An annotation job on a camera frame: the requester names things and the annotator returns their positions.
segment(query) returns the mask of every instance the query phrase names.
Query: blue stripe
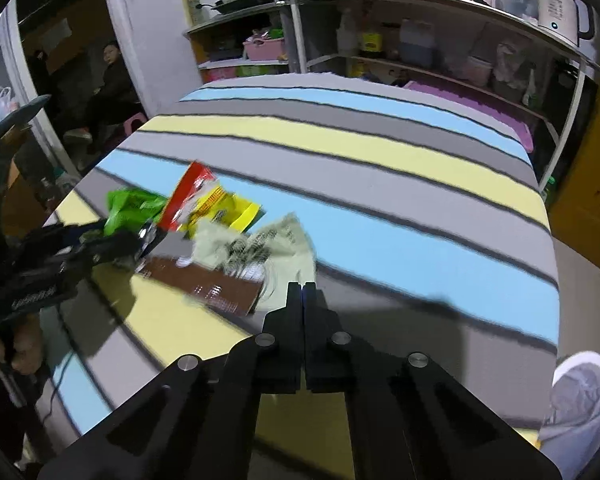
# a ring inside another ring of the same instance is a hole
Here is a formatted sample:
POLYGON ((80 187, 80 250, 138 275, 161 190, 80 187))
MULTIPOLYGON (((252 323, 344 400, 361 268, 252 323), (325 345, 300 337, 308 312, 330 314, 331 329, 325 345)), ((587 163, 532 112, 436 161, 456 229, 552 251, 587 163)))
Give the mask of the blue stripe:
POLYGON ((181 100, 211 101, 215 99, 288 99, 350 108, 361 112, 380 113, 430 124, 430 126, 444 128, 480 140, 531 165, 524 147, 515 139, 502 136, 486 126, 451 112, 426 105, 319 88, 201 88, 181 100))
POLYGON ((47 363, 53 370, 53 382, 57 385, 62 403, 75 427, 80 434, 85 434, 108 416, 111 410, 71 348, 55 310, 43 310, 40 322, 45 337, 47 363), (60 381, 65 364, 67 368, 60 381))
MULTIPOLYGON (((148 190, 169 196, 186 165, 115 150, 98 165, 148 190)), ((558 291, 508 264, 444 238, 425 235, 358 212, 223 176, 222 185, 262 205, 264 225, 295 212, 317 257, 326 264, 459 311, 558 341, 558 291)))

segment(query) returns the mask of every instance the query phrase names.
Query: pink stool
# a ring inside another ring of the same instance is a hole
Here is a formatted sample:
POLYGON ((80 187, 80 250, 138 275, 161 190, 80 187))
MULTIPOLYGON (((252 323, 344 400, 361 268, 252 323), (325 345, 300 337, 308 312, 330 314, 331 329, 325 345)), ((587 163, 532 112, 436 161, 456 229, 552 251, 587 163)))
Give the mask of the pink stool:
POLYGON ((144 116, 144 114, 142 112, 138 112, 137 114, 135 114, 132 117, 129 117, 126 121, 125 121, 125 135, 128 137, 129 135, 131 135, 135 130, 133 129, 133 123, 134 121, 140 121, 140 126, 142 126, 145 122, 146 122, 146 117, 144 116))

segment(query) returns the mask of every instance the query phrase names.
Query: doorway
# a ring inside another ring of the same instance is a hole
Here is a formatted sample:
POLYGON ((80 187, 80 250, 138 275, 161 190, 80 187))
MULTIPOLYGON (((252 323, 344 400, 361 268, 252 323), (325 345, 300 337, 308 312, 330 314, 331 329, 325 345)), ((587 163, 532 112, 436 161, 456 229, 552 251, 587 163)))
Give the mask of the doorway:
POLYGON ((107 63, 103 49, 115 40, 107 2, 16 1, 22 47, 34 86, 38 94, 52 95, 46 114, 72 161, 85 174, 124 139, 126 114, 131 117, 142 112, 135 97, 133 110, 125 104, 125 110, 130 110, 125 117, 116 114, 113 124, 104 118, 102 127, 97 128, 98 142, 94 132, 84 129, 90 102, 104 84, 107 63))

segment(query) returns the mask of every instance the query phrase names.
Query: metal screw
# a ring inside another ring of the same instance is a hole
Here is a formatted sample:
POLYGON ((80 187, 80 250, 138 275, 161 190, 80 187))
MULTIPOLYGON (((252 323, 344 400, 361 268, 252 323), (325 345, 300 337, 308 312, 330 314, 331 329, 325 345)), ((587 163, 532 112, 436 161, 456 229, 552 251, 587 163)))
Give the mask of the metal screw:
POLYGON ((414 368, 424 368, 429 364, 429 358, 421 352, 409 354, 409 364, 414 368))
POLYGON ((198 366, 198 358, 195 355, 183 355, 178 359, 178 368, 185 372, 193 370, 198 366))
POLYGON ((335 332, 331 336, 331 340, 336 343, 336 345, 347 345, 351 343, 351 336, 347 332, 335 332))
POLYGON ((263 348, 271 346, 275 342, 276 338, 273 336, 273 334, 267 334, 266 332, 263 332, 262 334, 258 334, 256 336, 256 345, 262 346, 263 348))

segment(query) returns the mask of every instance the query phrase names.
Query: human hand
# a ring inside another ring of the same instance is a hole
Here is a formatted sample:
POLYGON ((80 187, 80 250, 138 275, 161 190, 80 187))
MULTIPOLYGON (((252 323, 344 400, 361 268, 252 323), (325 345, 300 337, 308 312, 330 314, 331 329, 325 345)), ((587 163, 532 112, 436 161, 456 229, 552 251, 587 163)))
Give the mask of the human hand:
MULTIPOLYGON (((23 375, 35 373, 42 364, 43 345, 40 319, 37 314, 28 314, 13 327, 15 354, 11 367, 23 375)), ((4 362, 4 343, 0 339, 0 362, 4 362)))

